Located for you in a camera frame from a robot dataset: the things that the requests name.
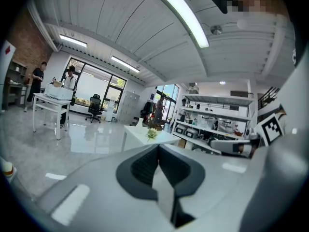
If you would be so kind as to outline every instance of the black office chair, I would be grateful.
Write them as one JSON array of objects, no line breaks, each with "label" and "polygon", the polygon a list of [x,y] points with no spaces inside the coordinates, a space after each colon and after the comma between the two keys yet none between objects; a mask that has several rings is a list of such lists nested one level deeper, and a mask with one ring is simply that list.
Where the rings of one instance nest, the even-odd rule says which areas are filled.
[{"label": "black office chair", "polygon": [[102,111],[100,109],[100,103],[101,103],[100,95],[94,94],[93,97],[90,98],[90,106],[88,109],[88,112],[91,113],[92,116],[87,117],[85,120],[89,118],[90,122],[92,123],[92,121],[95,119],[99,123],[101,123],[100,119],[98,118],[98,115],[102,114]]}]

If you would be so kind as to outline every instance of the white desk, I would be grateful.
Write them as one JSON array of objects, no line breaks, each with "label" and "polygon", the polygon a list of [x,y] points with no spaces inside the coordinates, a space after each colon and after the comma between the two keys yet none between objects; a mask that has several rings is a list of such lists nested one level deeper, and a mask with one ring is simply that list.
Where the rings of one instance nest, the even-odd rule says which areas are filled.
[{"label": "white desk", "polygon": [[[42,100],[46,103],[37,104],[37,99]],[[36,107],[40,107],[44,109],[44,125],[46,125],[46,110],[57,113],[57,129],[56,129],[56,137],[60,140],[60,119],[63,113],[66,114],[66,123],[65,123],[65,131],[68,130],[68,115],[71,101],[68,100],[56,100],[53,98],[49,98],[42,93],[34,93],[34,102],[33,102],[33,132],[36,132],[35,129],[35,110]]]},{"label": "white desk", "polygon": [[145,145],[158,145],[158,144],[175,144],[180,140],[179,137],[176,137],[170,133],[165,131],[158,131],[158,135],[154,139],[149,139],[146,134],[148,132],[148,128],[146,127],[138,127],[138,126],[124,126],[125,134],[122,140],[121,151],[124,151],[126,144],[126,136],[129,134],[131,137],[137,139],[139,141],[139,146]]}]

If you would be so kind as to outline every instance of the white cabinet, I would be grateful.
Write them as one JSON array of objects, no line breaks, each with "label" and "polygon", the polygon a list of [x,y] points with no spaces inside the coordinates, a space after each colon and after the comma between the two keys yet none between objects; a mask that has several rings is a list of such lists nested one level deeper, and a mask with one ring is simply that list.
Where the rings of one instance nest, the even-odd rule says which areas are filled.
[{"label": "white cabinet", "polygon": [[133,118],[139,114],[137,106],[140,96],[126,91],[124,92],[123,97],[124,98],[120,102],[120,109],[117,112],[117,121],[125,125],[130,125]]}]

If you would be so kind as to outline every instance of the brick wall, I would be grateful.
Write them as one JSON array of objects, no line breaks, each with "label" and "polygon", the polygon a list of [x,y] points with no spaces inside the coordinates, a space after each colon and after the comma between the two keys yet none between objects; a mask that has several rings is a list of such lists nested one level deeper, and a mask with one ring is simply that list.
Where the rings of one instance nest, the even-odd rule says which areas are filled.
[{"label": "brick wall", "polygon": [[27,74],[48,62],[53,50],[35,25],[27,8],[16,17],[7,41],[16,47],[13,59],[28,67]]}]

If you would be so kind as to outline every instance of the window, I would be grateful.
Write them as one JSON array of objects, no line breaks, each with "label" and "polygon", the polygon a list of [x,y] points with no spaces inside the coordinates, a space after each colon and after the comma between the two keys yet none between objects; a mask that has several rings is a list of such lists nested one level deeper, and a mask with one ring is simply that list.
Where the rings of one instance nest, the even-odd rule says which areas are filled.
[{"label": "window", "polygon": [[94,94],[98,94],[100,95],[103,111],[107,110],[108,102],[113,99],[115,100],[114,113],[117,113],[126,80],[71,58],[63,73],[62,81],[64,81],[63,79],[70,65],[75,66],[73,75],[77,81],[75,103],[81,106],[89,106],[90,98]]},{"label": "window", "polygon": [[157,90],[161,91],[161,92],[163,91],[163,89],[164,89],[164,86],[158,86],[158,88],[157,88]]},{"label": "window", "polygon": [[163,120],[171,120],[173,118],[178,92],[179,88],[174,84],[158,86],[154,103],[158,102],[162,94],[165,96],[163,100],[163,104],[165,105],[162,116]]},{"label": "window", "polygon": [[177,100],[178,91],[179,91],[179,88],[175,86],[173,97],[172,97],[173,100]]}]

